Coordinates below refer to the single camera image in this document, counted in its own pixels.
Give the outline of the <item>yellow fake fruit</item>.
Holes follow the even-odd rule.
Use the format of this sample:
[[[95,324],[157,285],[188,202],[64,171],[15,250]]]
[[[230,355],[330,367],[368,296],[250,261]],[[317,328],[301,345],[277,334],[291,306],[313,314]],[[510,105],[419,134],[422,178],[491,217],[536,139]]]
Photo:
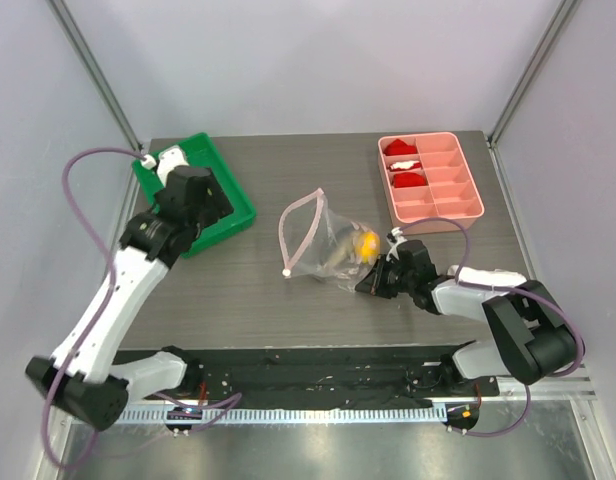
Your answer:
[[[357,260],[363,264],[373,264],[380,254],[381,241],[374,231],[360,231],[354,241]]]

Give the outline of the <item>clear zip top bag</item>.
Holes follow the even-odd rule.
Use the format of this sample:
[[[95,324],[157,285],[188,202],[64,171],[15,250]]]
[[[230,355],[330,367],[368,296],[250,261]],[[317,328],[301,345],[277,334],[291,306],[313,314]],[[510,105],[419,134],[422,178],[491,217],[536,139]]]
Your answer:
[[[285,279],[309,276],[353,291],[376,261],[363,264],[356,258],[355,262],[342,263],[335,269],[327,270],[324,264],[329,244],[344,229],[376,232],[363,222],[331,210],[328,198],[320,188],[291,203],[282,212],[278,223],[282,276]]]

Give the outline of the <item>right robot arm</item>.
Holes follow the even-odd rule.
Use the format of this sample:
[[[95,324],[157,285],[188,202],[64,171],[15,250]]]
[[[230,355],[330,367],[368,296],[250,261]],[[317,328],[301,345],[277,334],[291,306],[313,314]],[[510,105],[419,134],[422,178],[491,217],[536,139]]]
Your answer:
[[[489,327],[491,339],[457,347],[439,371],[445,391],[460,395],[476,379],[511,376],[524,385],[575,364],[582,352],[545,286],[469,286],[440,274],[423,242],[407,240],[377,258],[355,290],[392,299],[408,295],[421,310],[459,316]]]

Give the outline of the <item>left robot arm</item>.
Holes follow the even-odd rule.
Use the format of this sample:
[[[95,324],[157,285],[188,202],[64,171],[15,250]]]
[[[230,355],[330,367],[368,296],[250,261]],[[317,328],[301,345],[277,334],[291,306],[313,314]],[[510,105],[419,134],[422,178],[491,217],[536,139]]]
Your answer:
[[[203,370],[192,354],[164,347],[142,360],[114,364],[141,306],[203,228],[232,209],[208,168],[176,166],[155,195],[153,209],[133,217],[114,256],[116,277],[107,280],[70,336],[50,357],[33,357],[25,374],[58,409],[97,431],[111,427],[128,403],[171,391],[193,397]]]

